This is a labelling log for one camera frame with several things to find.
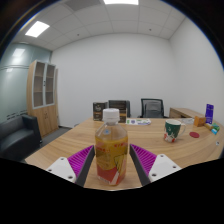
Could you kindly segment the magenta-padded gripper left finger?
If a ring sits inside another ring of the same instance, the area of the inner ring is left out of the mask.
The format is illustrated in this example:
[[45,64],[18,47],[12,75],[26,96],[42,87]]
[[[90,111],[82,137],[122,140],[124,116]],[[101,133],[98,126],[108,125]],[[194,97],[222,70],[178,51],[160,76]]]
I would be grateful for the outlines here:
[[58,158],[47,171],[83,187],[94,156],[94,146],[89,146],[68,158]]

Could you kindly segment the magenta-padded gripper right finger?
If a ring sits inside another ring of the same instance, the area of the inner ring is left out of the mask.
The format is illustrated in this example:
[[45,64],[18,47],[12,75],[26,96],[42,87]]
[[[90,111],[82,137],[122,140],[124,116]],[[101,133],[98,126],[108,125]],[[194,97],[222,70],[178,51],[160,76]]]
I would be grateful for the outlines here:
[[165,154],[155,155],[134,144],[130,145],[130,155],[143,186],[180,170]]

